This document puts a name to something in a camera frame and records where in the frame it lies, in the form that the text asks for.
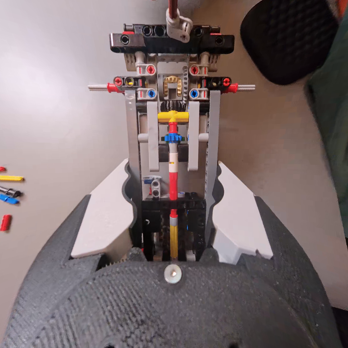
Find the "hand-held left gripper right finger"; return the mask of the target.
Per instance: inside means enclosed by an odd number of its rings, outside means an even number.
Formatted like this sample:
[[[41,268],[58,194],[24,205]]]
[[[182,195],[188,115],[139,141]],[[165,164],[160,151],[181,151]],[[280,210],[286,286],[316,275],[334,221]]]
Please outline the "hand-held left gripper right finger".
[[[220,263],[236,265],[243,254],[272,259],[254,193],[221,161],[206,203],[207,246],[217,252]]]

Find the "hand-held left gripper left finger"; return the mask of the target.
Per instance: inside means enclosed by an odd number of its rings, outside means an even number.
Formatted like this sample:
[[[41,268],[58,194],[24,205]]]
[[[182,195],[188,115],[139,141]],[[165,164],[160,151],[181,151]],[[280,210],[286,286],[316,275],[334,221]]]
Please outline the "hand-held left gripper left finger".
[[[132,248],[129,229],[135,213],[125,192],[130,178],[128,162],[128,158],[124,159],[91,191],[72,247],[72,258],[104,253],[109,259],[122,259]]]

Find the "lego car chassis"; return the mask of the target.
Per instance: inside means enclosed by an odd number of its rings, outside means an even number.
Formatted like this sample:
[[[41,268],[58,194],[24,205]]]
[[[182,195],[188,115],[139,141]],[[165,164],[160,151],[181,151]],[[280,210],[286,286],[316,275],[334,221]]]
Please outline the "lego car chassis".
[[[220,55],[123,54],[127,72],[90,91],[126,98],[133,245],[149,261],[199,261],[216,175],[222,94],[255,85],[211,76]]]

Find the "pile of lego pins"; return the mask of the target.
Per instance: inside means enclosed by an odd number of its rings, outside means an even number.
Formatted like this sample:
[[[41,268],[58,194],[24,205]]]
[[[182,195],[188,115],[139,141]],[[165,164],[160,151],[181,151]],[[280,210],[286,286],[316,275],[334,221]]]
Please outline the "pile of lego pins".
[[[7,168],[0,167],[0,181],[2,182],[24,182],[25,178],[23,176],[8,175]],[[19,198],[23,196],[23,192],[14,188],[8,188],[0,185],[0,199],[1,202],[5,202],[11,205],[18,205],[20,203]],[[12,224],[12,215],[4,214],[1,218],[1,232],[9,232]]]

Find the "black lego beam subassembly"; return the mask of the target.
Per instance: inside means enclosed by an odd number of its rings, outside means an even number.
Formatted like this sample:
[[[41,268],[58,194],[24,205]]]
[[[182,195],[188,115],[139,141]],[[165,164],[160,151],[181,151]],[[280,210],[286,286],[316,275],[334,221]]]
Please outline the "black lego beam subassembly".
[[[124,25],[122,33],[111,33],[110,49],[114,53],[134,54],[231,54],[235,37],[221,34],[219,26],[193,25],[189,18],[180,15],[169,17],[166,24]]]

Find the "person's right forearm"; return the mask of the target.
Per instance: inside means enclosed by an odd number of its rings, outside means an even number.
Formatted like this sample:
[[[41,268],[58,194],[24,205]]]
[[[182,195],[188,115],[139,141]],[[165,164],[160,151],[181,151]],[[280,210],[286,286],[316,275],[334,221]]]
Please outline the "person's right forearm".
[[[337,193],[344,235],[348,237],[348,12],[329,54],[306,84]]]

